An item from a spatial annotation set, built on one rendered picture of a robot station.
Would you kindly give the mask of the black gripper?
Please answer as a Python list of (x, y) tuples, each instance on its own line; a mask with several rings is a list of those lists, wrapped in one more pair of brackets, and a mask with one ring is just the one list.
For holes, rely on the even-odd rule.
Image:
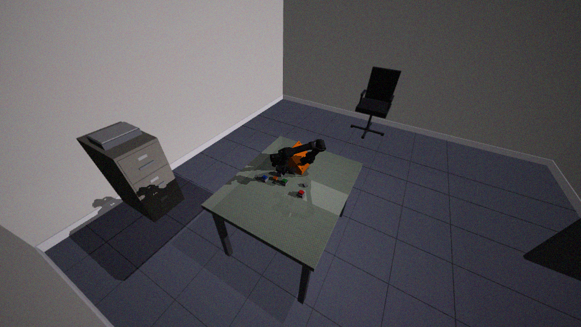
[(285, 163), (285, 165), (286, 165), (286, 170), (285, 170), (285, 172), (282, 172), (282, 175), (285, 175), (285, 173), (286, 173), (287, 171), (288, 171), (290, 174), (294, 174), (294, 172), (296, 171), (296, 168), (295, 168), (295, 167), (293, 167), (293, 166), (291, 166), (291, 167), (290, 167), (290, 166), (288, 166), (288, 165), (289, 165), (289, 164), (288, 164), (288, 161), (289, 161), (289, 160), (287, 160), (286, 162), (283, 162), (283, 161), (276, 161), (276, 162), (273, 162), (273, 163), (272, 163), (272, 166), (273, 166), (273, 167), (276, 167), (276, 165), (278, 165), (278, 164), (279, 164), (279, 162), (281, 162), (282, 164), (283, 164), (283, 163)]

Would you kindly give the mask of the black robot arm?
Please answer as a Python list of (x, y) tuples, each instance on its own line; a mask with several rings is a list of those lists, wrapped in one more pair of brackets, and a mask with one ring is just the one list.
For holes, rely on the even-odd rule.
[[(316, 146), (314, 144), (314, 142), (316, 142)], [(276, 161), (283, 161), (286, 162), (290, 157), (293, 157), (294, 154), (300, 153), (300, 152), (304, 152), (307, 150), (312, 150), (311, 152), (307, 152), (305, 155), (305, 157), (303, 156), (300, 161), (303, 164), (303, 166), (305, 166), (307, 163), (308, 164), (312, 164), (313, 161), (315, 160), (315, 156), (319, 153), (319, 152), (323, 152), (326, 150), (326, 146), (324, 143), (324, 140), (322, 139), (317, 139), (315, 141), (311, 141), (308, 144), (304, 144), (304, 145), (300, 145), (298, 147), (285, 147), (282, 148), (278, 151), (278, 154), (270, 154), (270, 160), (271, 162), (276, 162)], [(279, 164), (276, 167), (276, 171), (279, 173), (285, 172), (286, 170), (286, 165), (285, 163), (281, 163), (279, 162)]]

